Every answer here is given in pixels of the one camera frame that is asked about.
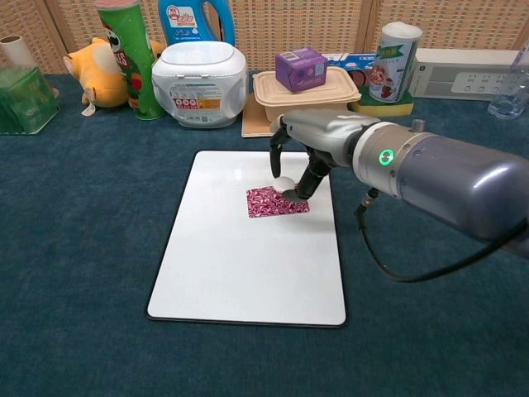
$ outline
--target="white power strip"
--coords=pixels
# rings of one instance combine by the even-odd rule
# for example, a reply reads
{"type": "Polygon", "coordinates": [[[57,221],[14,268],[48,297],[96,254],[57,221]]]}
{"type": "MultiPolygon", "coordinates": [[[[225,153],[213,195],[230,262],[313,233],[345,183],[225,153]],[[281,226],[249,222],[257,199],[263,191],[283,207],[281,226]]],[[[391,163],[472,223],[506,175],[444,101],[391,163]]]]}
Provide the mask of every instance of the white power strip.
{"type": "Polygon", "coordinates": [[[409,91],[419,98],[490,100],[507,78],[517,51],[417,50],[409,91]]]}

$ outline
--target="stuffed animal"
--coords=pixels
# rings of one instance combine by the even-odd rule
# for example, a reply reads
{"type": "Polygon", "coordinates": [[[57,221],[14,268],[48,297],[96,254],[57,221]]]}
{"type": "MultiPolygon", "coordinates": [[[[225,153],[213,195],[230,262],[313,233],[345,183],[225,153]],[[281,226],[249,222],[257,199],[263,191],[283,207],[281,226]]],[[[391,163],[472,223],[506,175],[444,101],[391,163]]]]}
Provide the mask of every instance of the stuffed animal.
{"type": "MultiPolygon", "coordinates": [[[[155,59],[158,59],[164,46],[157,41],[151,41],[150,45],[155,59]]],[[[93,114],[95,106],[113,108],[127,102],[125,76],[106,40],[94,37],[92,44],[67,54],[63,60],[66,69],[83,88],[81,102],[89,104],[83,115],[93,114]]]]}

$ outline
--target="rice cooker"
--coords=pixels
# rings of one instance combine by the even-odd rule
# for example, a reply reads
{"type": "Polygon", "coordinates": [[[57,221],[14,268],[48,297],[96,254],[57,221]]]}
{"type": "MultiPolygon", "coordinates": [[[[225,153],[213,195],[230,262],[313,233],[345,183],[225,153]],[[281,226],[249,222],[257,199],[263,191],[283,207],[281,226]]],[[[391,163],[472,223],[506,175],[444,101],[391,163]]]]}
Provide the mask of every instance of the rice cooker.
{"type": "Polygon", "coordinates": [[[185,127],[232,124],[246,101],[246,58],[222,41],[188,41],[162,52],[152,68],[156,100],[185,127]]]}

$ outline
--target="yellow sponge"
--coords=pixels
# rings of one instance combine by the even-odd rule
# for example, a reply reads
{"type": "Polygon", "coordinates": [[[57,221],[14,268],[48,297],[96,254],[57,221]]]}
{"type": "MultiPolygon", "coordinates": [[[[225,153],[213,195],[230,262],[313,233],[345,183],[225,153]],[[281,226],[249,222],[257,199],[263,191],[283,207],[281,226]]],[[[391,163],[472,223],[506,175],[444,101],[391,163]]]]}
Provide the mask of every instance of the yellow sponge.
{"type": "Polygon", "coordinates": [[[403,98],[396,103],[383,103],[372,99],[369,95],[369,87],[359,87],[362,98],[358,102],[349,103],[353,112],[368,114],[375,117],[407,116],[413,110],[413,97],[406,91],[403,98]]]}

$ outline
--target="table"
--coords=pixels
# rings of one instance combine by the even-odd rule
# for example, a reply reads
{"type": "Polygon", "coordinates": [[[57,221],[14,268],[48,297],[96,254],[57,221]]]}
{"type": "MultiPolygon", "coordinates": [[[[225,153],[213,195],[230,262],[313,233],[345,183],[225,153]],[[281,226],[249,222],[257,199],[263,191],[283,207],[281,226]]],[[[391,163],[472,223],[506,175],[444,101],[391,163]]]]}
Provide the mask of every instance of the table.
{"type": "MultiPolygon", "coordinates": [[[[527,395],[529,261],[499,252],[401,285],[375,267],[353,211],[366,187],[333,170],[346,294],[340,329],[152,322],[145,304],[200,150],[268,149],[241,120],[216,131],[145,122],[129,108],[80,115],[81,88],[48,76],[60,114],[38,136],[0,136],[0,395],[527,395]]],[[[418,99],[409,125],[519,155],[527,114],[418,99]]],[[[300,150],[301,146],[290,148],[300,150]]],[[[395,270],[444,265],[481,245],[381,197],[367,213],[395,270]]]]}

